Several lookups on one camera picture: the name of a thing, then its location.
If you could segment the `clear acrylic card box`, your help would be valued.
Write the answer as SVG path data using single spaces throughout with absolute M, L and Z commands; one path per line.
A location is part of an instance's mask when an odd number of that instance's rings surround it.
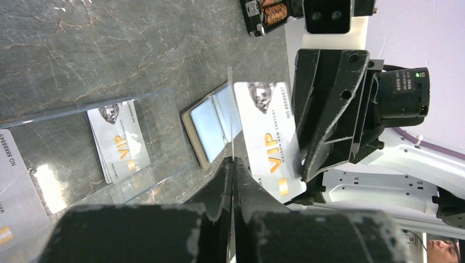
M 127 203 L 189 162 L 170 89 L 7 129 L 49 216 L 74 204 Z
M 30 128 L 1 129 L 1 262 L 30 262 L 69 197 L 61 152 Z

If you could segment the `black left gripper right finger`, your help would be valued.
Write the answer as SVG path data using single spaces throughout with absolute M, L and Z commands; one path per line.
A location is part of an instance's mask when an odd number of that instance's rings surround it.
M 400 229 L 382 211 L 291 210 L 250 175 L 233 171 L 238 262 L 406 262 Z

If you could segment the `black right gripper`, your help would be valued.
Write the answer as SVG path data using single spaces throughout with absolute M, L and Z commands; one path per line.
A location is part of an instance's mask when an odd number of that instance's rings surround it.
M 428 68 L 369 58 L 367 50 L 297 51 L 292 106 L 304 182 L 381 150 L 385 129 L 416 126 L 427 117 Z

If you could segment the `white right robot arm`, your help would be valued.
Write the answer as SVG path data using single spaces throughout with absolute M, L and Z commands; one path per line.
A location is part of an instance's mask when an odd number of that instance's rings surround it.
M 464 228 L 464 152 L 409 134 L 430 106 L 426 67 L 367 50 L 297 51 L 292 106 L 305 187 L 290 203 L 383 204 Z

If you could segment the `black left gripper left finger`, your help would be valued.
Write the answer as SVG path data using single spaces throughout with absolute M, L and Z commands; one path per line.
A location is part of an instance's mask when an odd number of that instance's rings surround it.
M 182 204 L 79 205 L 55 226 L 39 262 L 228 262 L 234 160 Z

